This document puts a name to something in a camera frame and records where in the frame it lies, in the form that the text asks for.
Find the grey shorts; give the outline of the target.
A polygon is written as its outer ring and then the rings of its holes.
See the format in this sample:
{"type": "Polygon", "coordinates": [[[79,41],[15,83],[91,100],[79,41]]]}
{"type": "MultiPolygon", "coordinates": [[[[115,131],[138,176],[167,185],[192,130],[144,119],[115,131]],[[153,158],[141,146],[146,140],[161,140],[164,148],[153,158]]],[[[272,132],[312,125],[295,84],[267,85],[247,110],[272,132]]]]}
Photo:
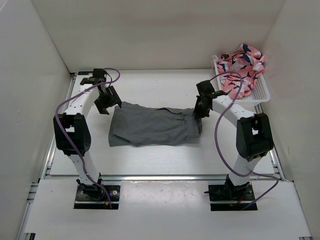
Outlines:
{"type": "Polygon", "coordinates": [[[178,146],[201,135],[192,108],[152,108],[123,102],[114,108],[110,123],[110,147],[132,145],[178,146]]]}

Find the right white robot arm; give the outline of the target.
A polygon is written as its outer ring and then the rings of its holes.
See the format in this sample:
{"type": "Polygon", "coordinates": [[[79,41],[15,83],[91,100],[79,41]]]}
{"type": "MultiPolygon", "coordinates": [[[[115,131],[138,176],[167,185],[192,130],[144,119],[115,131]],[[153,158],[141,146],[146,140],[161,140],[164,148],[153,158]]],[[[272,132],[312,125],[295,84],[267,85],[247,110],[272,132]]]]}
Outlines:
{"type": "Polygon", "coordinates": [[[229,170],[219,194],[236,200],[246,192],[257,163],[274,147],[269,117],[265,113],[254,113],[236,104],[234,100],[227,99],[223,91],[202,91],[196,97],[193,115],[199,120],[208,117],[210,111],[220,114],[214,127],[214,142],[220,159],[229,170]],[[238,155],[234,166],[228,164],[220,150],[218,128],[222,118],[236,128],[235,145],[238,155]]]}

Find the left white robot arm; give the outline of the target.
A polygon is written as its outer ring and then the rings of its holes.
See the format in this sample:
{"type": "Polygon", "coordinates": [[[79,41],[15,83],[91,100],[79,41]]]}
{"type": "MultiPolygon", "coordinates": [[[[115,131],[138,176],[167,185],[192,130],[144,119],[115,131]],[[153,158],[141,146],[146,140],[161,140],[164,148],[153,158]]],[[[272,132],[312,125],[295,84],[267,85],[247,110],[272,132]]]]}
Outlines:
{"type": "Polygon", "coordinates": [[[90,155],[92,138],[86,118],[92,106],[101,115],[108,115],[108,108],[122,106],[113,83],[108,69],[95,68],[81,80],[77,94],[57,106],[53,117],[56,147],[72,161],[79,187],[95,201],[111,200],[90,155]]]}

